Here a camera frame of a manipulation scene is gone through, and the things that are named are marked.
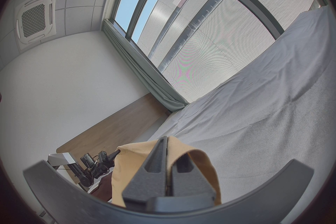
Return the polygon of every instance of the curtain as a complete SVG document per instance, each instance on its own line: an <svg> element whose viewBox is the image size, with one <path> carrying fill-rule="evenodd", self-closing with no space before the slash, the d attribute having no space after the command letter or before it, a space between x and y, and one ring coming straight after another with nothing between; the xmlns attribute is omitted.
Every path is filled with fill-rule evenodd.
<svg viewBox="0 0 336 224"><path fill-rule="evenodd" d="M103 21L103 31L135 75L168 110L174 112L189 104L175 91L141 50L123 37L109 20Z"/></svg>

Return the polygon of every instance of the window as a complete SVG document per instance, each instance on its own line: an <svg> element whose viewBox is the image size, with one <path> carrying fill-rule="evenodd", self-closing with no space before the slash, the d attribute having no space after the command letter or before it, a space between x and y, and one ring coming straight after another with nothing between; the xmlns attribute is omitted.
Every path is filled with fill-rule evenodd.
<svg viewBox="0 0 336 224"><path fill-rule="evenodd" d="M133 3L129 11L123 1ZM125 32L137 1L120 2L115 20ZM302 11L319 6L317 0L258 1L280 29L287 28ZM238 0L147 0L129 40L192 102L246 67L274 42L269 25L251 10Z"/></svg>

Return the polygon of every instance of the yellow cloth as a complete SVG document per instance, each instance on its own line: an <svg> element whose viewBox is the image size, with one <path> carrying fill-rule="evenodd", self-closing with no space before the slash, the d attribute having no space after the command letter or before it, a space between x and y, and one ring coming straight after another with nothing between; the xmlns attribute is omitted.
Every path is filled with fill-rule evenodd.
<svg viewBox="0 0 336 224"><path fill-rule="evenodd" d="M122 192L141 167L156 142L157 140L118 146L117 149L120 149L120 153L115 158L115 167L112 173L112 204L125 207ZM167 144L167 179L170 180L169 175L173 164L186 153L189 153L189 156L196 166L215 189L217 193L215 205L220 205L221 191L217 173L209 157L205 152L183 144L173 136L168 137Z"/></svg>

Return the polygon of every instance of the wooden panel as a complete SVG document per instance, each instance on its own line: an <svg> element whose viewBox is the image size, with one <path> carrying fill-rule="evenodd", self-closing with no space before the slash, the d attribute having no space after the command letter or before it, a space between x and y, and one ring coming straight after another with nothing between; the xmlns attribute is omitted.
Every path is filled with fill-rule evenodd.
<svg viewBox="0 0 336 224"><path fill-rule="evenodd" d="M77 135L56 152L71 152L79 164L86 168L80 160L84 154L90 153L93 157L100 151L113 153L118 146L128 144L141 135L166 111L149 93ZM68 173L76 184L79 183L72 171Z"/></svg>

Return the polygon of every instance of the white wall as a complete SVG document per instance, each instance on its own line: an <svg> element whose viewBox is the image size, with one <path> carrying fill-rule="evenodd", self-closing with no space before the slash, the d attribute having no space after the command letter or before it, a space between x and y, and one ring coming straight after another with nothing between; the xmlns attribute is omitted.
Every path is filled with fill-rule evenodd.
<svg viewBox="0 0 336 224"><path fill-rule="evenodd" d="M19 55L0 71L0 92L0 157L37 212L23 169L148 93L101 31L62 37Z"/></svg>

